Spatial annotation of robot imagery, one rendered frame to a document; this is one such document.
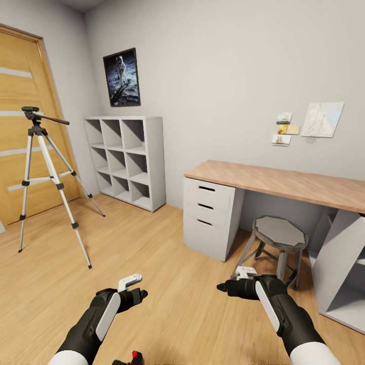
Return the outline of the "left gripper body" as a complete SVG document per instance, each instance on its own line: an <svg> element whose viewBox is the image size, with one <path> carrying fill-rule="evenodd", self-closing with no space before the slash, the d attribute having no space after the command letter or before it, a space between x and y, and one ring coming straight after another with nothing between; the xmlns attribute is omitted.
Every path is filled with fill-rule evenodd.
<svg viewBox="0 0 365 365"><path fill-rule="evenodd" d="M140 287L130 290L130 291L121 291L121 293L123 293L126 297L126 305L123 308L123 310L120 311L120 313L127 311L131 307L142 303Z"/></svg>

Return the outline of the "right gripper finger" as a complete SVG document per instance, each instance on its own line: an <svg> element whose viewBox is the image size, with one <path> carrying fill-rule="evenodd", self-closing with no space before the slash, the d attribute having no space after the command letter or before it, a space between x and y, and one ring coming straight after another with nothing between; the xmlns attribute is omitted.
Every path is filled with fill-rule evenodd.
<svg viewBox="0 0 365 365"><path fill-rule="evenodd" d="M222 292L227 292L227 283L226 282L227 281L225 281L225 283L222 283L222 284L217 285L217 289L219 289Z"/></svg>

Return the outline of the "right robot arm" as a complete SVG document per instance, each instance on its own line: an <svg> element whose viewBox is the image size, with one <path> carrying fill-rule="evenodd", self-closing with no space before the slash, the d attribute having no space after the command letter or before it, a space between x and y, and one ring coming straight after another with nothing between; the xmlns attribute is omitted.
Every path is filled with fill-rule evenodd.
<svg viewBox="0 0 365 365"><path fill-rule="evenodd" d="M230 297L261 301L293 365L342 365L318 331L308 312L288 295L275 274L257 276L253 267L238 266L236 279L217 285Z"/></svg>

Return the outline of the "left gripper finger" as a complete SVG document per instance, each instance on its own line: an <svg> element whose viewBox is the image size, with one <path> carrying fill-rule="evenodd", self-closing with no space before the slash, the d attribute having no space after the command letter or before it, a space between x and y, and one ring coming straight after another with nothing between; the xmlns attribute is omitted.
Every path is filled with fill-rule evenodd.
<svg viewBox="0 0 365 365"><path fill-rule="evenodd" d="M141 292L141 299L143 300L144 298L146 298L147 296L148 296L148 292L145 290L145 289L143 289L143 290L141 290L140 291Z"/></svg>

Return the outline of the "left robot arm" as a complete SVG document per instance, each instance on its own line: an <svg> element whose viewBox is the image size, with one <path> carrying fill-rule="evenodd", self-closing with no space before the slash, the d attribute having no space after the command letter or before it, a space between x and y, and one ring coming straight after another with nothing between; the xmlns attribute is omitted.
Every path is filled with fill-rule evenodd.
<svg viewBox="0 0 365 365"><path fill-rule="evenodd" d="M116 314L142 303L148 296L140 287L129 290L129 286L140 282L142 275L133 274L121 279L118 289L98 291L48 365L92 365Z"/></svg>

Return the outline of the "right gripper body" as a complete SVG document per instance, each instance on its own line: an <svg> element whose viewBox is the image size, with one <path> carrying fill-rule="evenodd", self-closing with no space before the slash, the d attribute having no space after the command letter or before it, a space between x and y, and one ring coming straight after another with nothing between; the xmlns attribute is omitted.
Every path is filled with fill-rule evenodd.
<svg viewBox="0 0 365 365"><path fill-rule="evenodd" d="M240 297L242 299L248 299L248 300L255 300L255 299L251 299L245 290L245 285L248 280L251 280L251 278L248 278L247 280L245 280L245 279L227 280L226 283L227 283L228 296Z"/></svg>

